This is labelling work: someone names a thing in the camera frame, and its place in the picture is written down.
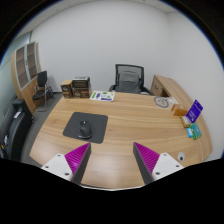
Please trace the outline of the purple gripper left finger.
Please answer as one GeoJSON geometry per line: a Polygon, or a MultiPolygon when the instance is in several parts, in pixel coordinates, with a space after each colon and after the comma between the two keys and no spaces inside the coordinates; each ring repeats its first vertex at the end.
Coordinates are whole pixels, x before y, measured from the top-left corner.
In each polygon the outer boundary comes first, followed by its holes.
{"type": "Polygon", "coordinates": [[[56,154],[42,166],[42,169],[80,185],[90,154],[91,144],[87,143],[65,155],[56,154]]]}

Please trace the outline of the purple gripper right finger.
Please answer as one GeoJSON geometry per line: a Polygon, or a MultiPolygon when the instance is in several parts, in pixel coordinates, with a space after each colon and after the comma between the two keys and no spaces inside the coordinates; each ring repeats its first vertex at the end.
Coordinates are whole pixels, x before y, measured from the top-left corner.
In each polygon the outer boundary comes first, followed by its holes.
{"type": "Polygon", "coordinates": [[[157,153],[140,143],[133,143],[133,154],[145,184],[150,184],[183,169],[168,153],[157,153]]]}

